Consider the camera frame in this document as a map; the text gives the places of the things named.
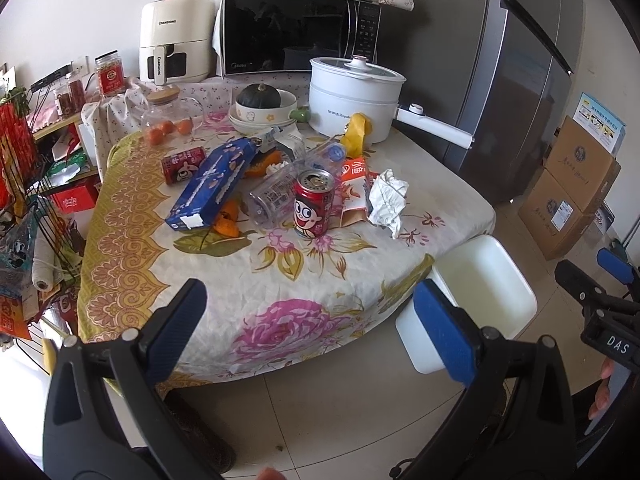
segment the air fryer handle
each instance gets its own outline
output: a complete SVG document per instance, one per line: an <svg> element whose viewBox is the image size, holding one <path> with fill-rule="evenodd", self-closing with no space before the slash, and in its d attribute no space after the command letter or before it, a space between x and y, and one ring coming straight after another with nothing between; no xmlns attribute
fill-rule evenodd
<svg viewBox="0 0 640 480"><path fill-rule="evenodd" d="M461 146L465 150L471 148L471 144L474 141L471 134L458 129L455 126L451 126L450 124L443 123L442 121L423 115L422 107L418 105L411 105L410 110L398 108L396 111L396 119L401 123L410 124L419 130L430 133L436 137L440 137L441 139L448 140L453 144Z"/></svg>
<svg viewBox="0 0 640 480"><path fill-rule="evenodd" d="M154 48L154 83L158 86L166 85L166 47L164 45Z"/></svg>

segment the blue box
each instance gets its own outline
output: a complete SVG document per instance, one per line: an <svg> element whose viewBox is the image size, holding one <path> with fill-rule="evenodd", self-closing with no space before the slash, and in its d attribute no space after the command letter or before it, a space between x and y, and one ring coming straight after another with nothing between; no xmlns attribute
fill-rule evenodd
<svg viewBox="0 0 640 480"><path fill-rule="evenodd" d="M625 138L626 124L596 99L583 93L574 114L574 121L597 139L611 155L618 154Z"/></svg>
<svg viewBox="0 0 640 480"><path fill-rule="evenodd" d="M175 231L212 225L256 153L251 139L233 140L213 150L164 221Z"/></svg>

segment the finger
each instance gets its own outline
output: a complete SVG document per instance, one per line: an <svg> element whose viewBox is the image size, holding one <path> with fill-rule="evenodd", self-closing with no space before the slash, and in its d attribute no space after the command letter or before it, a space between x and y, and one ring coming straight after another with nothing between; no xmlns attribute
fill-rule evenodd
<svg viewBox="0 0 640 480"><path fill-rule="evenodd" d="M608 377L611 377L611 374L613 373L613 368L614 368L613 359L610 359L608 357L604 359L604 362L602 363L602 368L600 369L600 378L607 379Z"/></svg>
<svg viewBox="0 0 640 480"><path fill-rule="evenodd" d="M609 381L602 381L596 392L595 404L599 410L604 410L609 405Z"/></svg>
<svg viewBox="0 0 640 480"><path fill-rule="evenodd" d="M598 409L598 407L596 406L596 403L594 402L589 408L589 413L587 416L589 417L589 420L593 420L598 416L599 413L600 413L600 410Z"/></svg>
<svg viewBox="0 0 640 480"><path fill-rule="evenodd" d="M287 480L286 477L270 467L263 469L255 480Z"/></svg>

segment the blue gripper pad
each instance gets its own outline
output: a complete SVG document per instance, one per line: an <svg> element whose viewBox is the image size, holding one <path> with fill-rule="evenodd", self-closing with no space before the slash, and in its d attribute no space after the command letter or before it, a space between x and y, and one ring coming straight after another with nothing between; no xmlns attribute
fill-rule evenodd
<svg viewBox="0 0 640 480"><path fill-rule="evenodd" d="M414 308L451 378L468 388L482 351L478 326L451 304L433 280L415 286Z"/></svg>
<svg viewBox="0 0 640 480"><path fill-rule="evenodd" d="M158 384L169 378L206 307L206 286L191 279L166 307L156 310L146 322L143 331L149 325L151 330L159 330L146 349L148 384ZM160 323L153 323L156 315Z"/></svg>
<svg viewBox="0 0 640 480"><path fill-rule="evenodd" d="M598 251L596 256L598 265L616 278L623 285L631 285L634 281L634 269L624 260L606 248Z"/></svg>

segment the bowl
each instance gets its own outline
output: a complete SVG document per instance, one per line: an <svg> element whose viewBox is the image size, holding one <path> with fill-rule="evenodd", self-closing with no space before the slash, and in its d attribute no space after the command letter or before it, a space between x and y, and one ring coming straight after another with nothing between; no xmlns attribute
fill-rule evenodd
<svg viewBox="0 0 640 480"><path fill-rule="evenodd" d="M279 108L249 108L236 102L237 118L245 123L273 125L289 120L289 114L298 109L298 99L291 92L278 90L282 100Z"/></svg>
<svg viewBox="0 0 640 480"><path fill-rule="evenodd" d="M273 128L274 126L284 127L289 126L296 122L295 119L287 119L286 121L282 121L280 123L271 123L271 124L258 124L258 123L247 123L245 121L241 121L236 114L236 110L231 107L229 108L229 122L233 125L233 127L243 135L251 135L255 132L259 132L264 130L265 128Z"/></svg>

